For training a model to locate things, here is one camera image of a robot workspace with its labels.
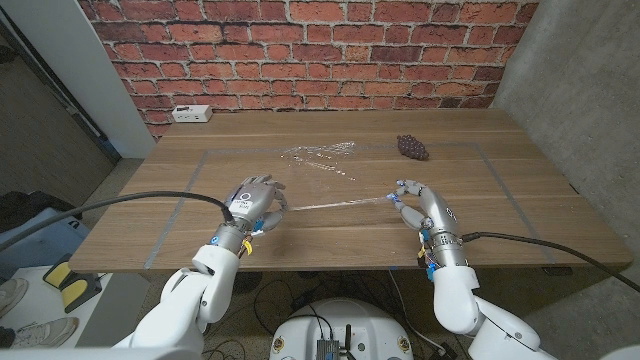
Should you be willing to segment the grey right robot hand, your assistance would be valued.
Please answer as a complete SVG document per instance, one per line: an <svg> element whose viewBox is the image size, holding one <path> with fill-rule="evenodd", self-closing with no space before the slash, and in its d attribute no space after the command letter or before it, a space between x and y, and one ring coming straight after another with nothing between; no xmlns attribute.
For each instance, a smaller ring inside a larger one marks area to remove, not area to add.
<svg viewBox="0 0 640 360"><path fill-rule="evenodd" d="M424 255L436 269L467 266L468 262L458 236L457 218L436 191L414 180L399 180L399 188L386 196L399 211L404 223L419 232ZM420 211L406 205L401 197L414 195L419 199Z"/></svg>

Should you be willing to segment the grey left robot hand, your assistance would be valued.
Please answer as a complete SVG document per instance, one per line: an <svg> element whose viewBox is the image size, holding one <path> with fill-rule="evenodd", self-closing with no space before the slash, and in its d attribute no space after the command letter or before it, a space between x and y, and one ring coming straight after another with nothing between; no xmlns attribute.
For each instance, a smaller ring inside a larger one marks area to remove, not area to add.
<svg viewBox="0 0 640 360"><path fill-rule="evenodd" d="M270 174L246 178L225 201L233 221L221 224L209 244L238 253L247 236L274 229L288 210L284 189Z"/></svg>

